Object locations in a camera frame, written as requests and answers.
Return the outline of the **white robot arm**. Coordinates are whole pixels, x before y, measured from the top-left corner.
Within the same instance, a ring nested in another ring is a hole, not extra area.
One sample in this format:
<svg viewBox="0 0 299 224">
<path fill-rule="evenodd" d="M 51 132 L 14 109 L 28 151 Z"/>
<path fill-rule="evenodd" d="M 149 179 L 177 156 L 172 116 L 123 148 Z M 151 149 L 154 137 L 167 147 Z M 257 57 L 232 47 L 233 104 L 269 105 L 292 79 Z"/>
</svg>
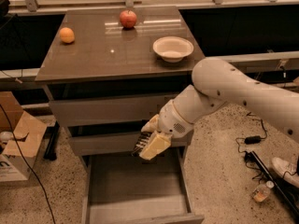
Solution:
<svg viewBox="0 0 299 224">
<path fill-rule="evenodd" d="M 205 58 L 192 70 L 192 84 L 169 100 L 142 127 L 135 153 L 151 160 L 193 129 L 200 118 L 237 104 L 299 141 L 299 94 L 256 81 L 219 58 Z"/>
</svg>

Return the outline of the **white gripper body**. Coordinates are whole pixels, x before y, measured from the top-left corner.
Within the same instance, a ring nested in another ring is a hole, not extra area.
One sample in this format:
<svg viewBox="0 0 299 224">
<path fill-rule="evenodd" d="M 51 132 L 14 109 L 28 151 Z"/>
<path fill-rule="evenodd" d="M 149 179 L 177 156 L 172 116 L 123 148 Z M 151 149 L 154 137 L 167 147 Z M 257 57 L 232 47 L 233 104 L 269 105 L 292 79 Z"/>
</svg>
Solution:
<svg viewBox="0 0 299 224">
<path fill-rule="evenodd" d="M 193 125 L 187 122 L 176 110 L 174 101 L 168 101 L 160 110 L 158 118 L 158 130 L 172 134 L 174 138 L 182 138 L 193 129 Z"/>
</svg>

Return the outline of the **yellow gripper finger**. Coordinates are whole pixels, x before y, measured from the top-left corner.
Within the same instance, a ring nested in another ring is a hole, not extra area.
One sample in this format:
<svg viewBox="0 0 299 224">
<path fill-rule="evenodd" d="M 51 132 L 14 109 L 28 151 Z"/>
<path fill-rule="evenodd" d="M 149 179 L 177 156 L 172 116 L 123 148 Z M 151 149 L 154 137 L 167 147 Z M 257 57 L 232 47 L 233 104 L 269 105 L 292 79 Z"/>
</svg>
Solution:
<svg viewBox="0 0 299 224">
<path fill-rule="evenodd" d="M 149 142 L 139 154 L 144 160 L 151 160 L 171 146 L 172 135 L 168 133 L 151 133 Z"/>
<path fill-rule="evenodd" d="M 153 116 L 142 128 L 142 133 L 153 133 L 157 131 L 159 127 L 159 115 Z"/>
</svg>

